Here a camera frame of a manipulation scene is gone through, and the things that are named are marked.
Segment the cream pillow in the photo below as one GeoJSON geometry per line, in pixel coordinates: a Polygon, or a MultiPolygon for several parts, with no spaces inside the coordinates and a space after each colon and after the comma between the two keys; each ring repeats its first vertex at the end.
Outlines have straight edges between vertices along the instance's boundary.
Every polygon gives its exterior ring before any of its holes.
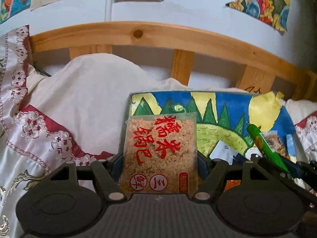
{"type": "Polygon", "coordinates": [[[127,100],[133,92],[179,90],[173,78],[158,81],[113,54],[82,55],[51,77],[28,68],[29,103],[65,127],[89,154],[117,154],[127,100]]]}

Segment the wooden bed frame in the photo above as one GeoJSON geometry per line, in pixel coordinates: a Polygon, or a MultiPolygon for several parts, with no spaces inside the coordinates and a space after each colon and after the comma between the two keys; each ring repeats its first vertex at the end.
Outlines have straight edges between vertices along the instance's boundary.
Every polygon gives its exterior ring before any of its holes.
{"type": "Polygon", "coordinates": [[[271,91],[279,77],[296,85],[292,98],[316,101],[316,73],[241,40],[218,33],[173,24],[102,22],[63,27],[30,38],[33,52],[66,48],[71,59],[92,53],[112,53],[113,46],[145,46],[174,51],[170,76],[187,85],[195,54],[245,66],[236,87],[271,91]]]}

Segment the right landscape wall drawing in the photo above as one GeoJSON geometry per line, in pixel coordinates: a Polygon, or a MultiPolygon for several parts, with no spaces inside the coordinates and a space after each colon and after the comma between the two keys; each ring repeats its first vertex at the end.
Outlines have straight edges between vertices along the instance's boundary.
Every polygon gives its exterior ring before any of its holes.
{"type": "Polygon", "coordinates": [[[234,0],[227,7],[246,13],[279,32],[287,31],[291,0],[234,0]]]}

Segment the white pipe on wall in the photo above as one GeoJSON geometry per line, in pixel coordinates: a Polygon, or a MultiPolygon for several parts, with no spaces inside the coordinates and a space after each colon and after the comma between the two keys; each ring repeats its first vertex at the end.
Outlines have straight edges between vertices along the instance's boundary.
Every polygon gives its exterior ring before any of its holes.
{"type": "Polygon", "coordinates": [[[110,22],[112,17],[113,0],[105,0],[105,21],[110,22]]]}

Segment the blue white snack packet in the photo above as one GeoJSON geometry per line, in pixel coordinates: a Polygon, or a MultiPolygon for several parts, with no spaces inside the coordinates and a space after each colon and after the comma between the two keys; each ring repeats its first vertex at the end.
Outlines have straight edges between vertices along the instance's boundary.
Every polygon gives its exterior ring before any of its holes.
{"type": "Polygon", "coordinates": [[[210,153],[209,158],[211,160],[220,159],[229,163],[229,165],[233,164],[233,161],[238,152],[224,143],[222,140],[219,140],[213,151],[210,153]]]}

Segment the colourful painted tray box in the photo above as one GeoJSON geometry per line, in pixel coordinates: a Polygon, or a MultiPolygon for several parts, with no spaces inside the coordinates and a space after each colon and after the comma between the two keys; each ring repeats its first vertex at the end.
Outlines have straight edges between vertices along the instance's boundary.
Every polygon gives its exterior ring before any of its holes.
{"type": "Polygon", "coordinates": [[[158,115],[197,114],[198,150],[209,156],[218,141],[223,141],[245,155],[254,147],[247,125],[254,124],[262,132],[273,132],[277,152],[296,162],[296,153],[287,148],[287,136],[296,130],[282,93],[262,95],[215,91],[149,91],[133,93],[128,100],[128,113],[158,115]]]}

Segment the brown nut snack packet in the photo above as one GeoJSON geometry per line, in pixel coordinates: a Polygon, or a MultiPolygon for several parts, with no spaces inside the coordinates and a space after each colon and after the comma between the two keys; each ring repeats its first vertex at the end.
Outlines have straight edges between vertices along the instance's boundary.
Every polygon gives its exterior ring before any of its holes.
{"type": "Polygon", "coordinates": [[[278,135],[277,131],[268,131],[268,132],[263,132],[263,137],[265,141],[268,143],[270,149],[273,152],[277,152],[281,156],[289,159],[289,155],[287,153],[286,147],[282,143],[281,138],[278,135]]]}

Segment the rice cracker snack bag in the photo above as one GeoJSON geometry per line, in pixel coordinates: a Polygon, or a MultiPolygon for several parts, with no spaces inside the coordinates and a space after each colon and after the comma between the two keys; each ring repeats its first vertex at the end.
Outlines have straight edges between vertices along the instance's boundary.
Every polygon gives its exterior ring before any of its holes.
{"type": "Polygon", "coordinates": [[[131,116],[120,187],[134,193],[185,193],[198,188],[197,115],[131,116]]]}

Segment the green snack stick packet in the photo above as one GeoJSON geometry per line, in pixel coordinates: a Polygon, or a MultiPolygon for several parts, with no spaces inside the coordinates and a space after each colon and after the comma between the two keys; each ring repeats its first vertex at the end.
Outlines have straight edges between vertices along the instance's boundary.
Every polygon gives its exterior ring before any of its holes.
{"type": "Polygon", "coordinates": [[[280,167],[288,174],[290,173],[279,154],[269,147],[269,144],[266,142],[262,132],[256,125],[248,124],[247,132],[263,156],[267,157],[274,165],[280,167]]]}

